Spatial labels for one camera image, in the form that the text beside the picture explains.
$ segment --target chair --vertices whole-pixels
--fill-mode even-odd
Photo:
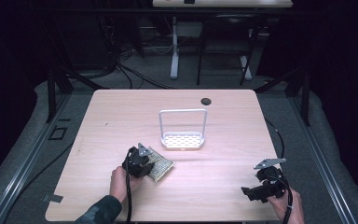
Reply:
[[[200,34],[199,68],[197,85],[200,84],[201,68],[242,69],[241,85],[245,80],[246,70],[252,58],[258,33],[264,26],[264,18],[248,14],[219,14],[203,23]],[[246,65],[241,66],[202,66],[202,57],[206,53],[236,54],[239,62],[246,57]]]

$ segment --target dark background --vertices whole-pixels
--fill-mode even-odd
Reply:
[[[315,52],[310,62],[310,87],[323,103],[341,159],[358,185],[358,1],[293,2],[291,10],[328,9],[327,16],[280,20],[268,38],[257,74],[284,75]],[[68,1],[50,3],[95,7],[95,2],[88,0],[71,5]],[[105,68],[112,63],[98,18],[44,18],[56,25],[48,37],[40,18],[25,10],[29,5],[25,1],[0,1],[0,164],[33,112],[34,87],[47,79],[52,58],[76,68]],[[136,45],[137,34],[131,32],[126,34]],[[57,36],[62,39],[51,46],[48,39]],[[321,40],[317,50],[315,39]]]

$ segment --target gray carpet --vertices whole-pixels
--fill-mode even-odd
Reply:
[[[195,41],[187,39],[181,47],[179,77],[176,80],[170,79],[170,52],[157,54],[153,50],[147,50],[144,58],[141,58],[137,53],[133,53],[128,60],[122,59],[121,62],[131,69],[153,78],[158,83],[177,89],[255,89],[263,85],[265,79],[268,79],[266,77],[254,77],[252,81],[240,86],[241,77],[239,74],[232,73],[229,76],[203,76],[201,85],[197,86],[197,56],[194,54]],[[264,41],[261,38],[259,42],[260,45],[251,63],[253,74],[255,74]],[[139,87],[141,89],[157,88],[147,82],[143,83],[137,76],[131,74],[128,74],[128,76],[134,89]],[[118,71],[106,77],[95,78],[93,81],[111,89],[128,89],[130,87],[128,79]],[[58,92],[59,98],[62,98],[62,102],[67,101],[67,104],[62,107],[57,119],[52,124],[52,127],[66,129],[66,133],[62,140],[48,140],[50,130],[26,182],[29,182],[39,171],[62,153],[76,138],[76,133],[88,107],[92,91],[76,80],[72,80],[72,83],[76,90],[69,97],[61,96]],[[284,87],[285,84],[282,83],[267,93],[257,94],[265,118],[271,121],[282,135],[285,144],[284,157],[287,159],[287,162],[282,165],[284,174],[291,186],[301,193],[307,223],[341,223],[339,212],[320,171],[316,167],[310,141],[302,129],[301,122],[296,118],[298,111],[293,106],[293,102],[296,104],[297,99],[286,98],[283,94]],[[37,137],[48,127],[45,123],[48,117],[47,84],[43,83],[35,90],[38,93],[38,103],[33,116],[0,168],[0,202],[5,190],[10,185],[13,175],[16,174],[24,159],[34,147]],[[310,129],[323,151],[337,184],[342,189],[345,202],[348,203],[348,207],[358,223],[358,188],[352,182],[351,176],[339,160],[334,134],[331,132],[322,106],[314,94],[310,97],[310,124]],[[268,128],[277,155],[281,155],[281,141],[274,129],[270,126]],[[46,194],[53,193],[68,153],[69,150],[52,163],[23,192],[15,202],[7,218],[7,223],[48,223],[44,218],[48,203],[43,202],[42,198]]]

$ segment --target white desk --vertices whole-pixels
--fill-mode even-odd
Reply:
[[[291,0],[195,0],[194,4],[185,4],[184,0],[153,0],[153,7],[268,7],[286,8],[292,6]],[[172,65],[171,78],[177,79],[179,65],[179,49],[177,48],[177,22],[172,19]],[[241,57],[242,66],[246,65],[246,58]],[[250,70],[246,71],[246,80],[251,80]]]
[[[200,100],[209,98],[210,105]],[[162,109],[206,108],[200,150],[168,151],[160,142]],[[247,90],[96,91],[54,192],[49,221],[71,221],[109,192],[111,171],[141,142],[173,168],[159,182],[145,177],[132,195],[133,221],[277,220],[270,204],[250,202],[241,187],[260,185],[253,167],[276,158],[255,93]],[[125,220],[127,205],[117,220]]]

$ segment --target sleeve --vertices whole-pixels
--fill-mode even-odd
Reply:
[[[121,212],[121,203],[117,198],[106,195],[95,203],[75,224],[111,224]]]

